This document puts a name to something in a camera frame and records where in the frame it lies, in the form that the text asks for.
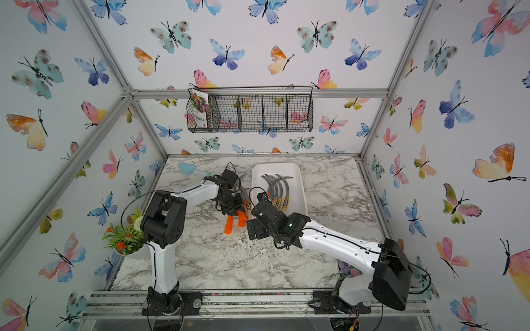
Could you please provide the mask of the labelled wooden handle sickle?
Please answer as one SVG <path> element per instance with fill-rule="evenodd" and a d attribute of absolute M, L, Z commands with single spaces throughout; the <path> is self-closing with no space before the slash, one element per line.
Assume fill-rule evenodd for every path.
<path fill-rule="evenodd" d="M 244 186 L 240 186 L 240 193 L 242 195 L 242 201 L 245 209 L 245 214 L 247 216 L 247 219 L 252 219 L 251 211 L 253 209 L 250 196 L 248 194 L 247 189 L 245 189 Z"/>

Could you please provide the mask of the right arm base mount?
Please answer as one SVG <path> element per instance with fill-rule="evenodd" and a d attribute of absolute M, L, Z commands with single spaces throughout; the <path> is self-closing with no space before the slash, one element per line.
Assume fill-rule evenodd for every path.
<path fill-rule="evenodd" d="M 307 305 L 314 310 L 316 314 L 369 314 L 371 308 L 359 303 L 352 306 L 339 298 L 338 291 L 333 290 L 315 290 L 312 298 L 307 302 Z"/>

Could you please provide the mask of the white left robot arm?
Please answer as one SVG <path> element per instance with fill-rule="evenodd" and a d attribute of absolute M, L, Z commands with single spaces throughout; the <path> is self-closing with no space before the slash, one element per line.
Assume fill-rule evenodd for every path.
<path fill-rule="evenodd" d="M 179 283 L 175 269 L 176 243 L 182 236 L 189 209 L 214 201 L 224 215 L 235 214 L 242 206 L 237 175 L 214 175 L 177 192 L 155 190 L 144 213 L 141 230 L 150 250 L 154 292 L 167 295 Z"/>

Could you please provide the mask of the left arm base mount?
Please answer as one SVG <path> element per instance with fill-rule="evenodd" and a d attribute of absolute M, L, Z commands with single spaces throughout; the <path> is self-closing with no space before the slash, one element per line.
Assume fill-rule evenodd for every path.
<path fill-rule="evenodd" d="M 142 309 L 142 316 L 197 316 L 202 302 L 202 292 L 181 291 L 179 285 L 176 285 L 169 293 L 162 294 L 150 286 L 147 306 Z"/>

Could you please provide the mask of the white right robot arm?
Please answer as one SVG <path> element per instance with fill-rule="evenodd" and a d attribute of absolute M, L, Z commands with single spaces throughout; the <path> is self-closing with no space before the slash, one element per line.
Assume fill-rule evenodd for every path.
<path fill-rule="evenodd" d="M 397 311 L 406 309 L 412 263 L 397 241 L 386 238 L 378 243 L 349 237 L 306 215 L 293 212 L 287 216 L 270 201 L 260 201 L 251 214 L 247 221 L 249 239 L 270 237 L 279 250 L 314 250 L 359 270 L 360 276 L 345 279 L 338 288 L 339 298 L 349 306 L 379 301 Z"/>

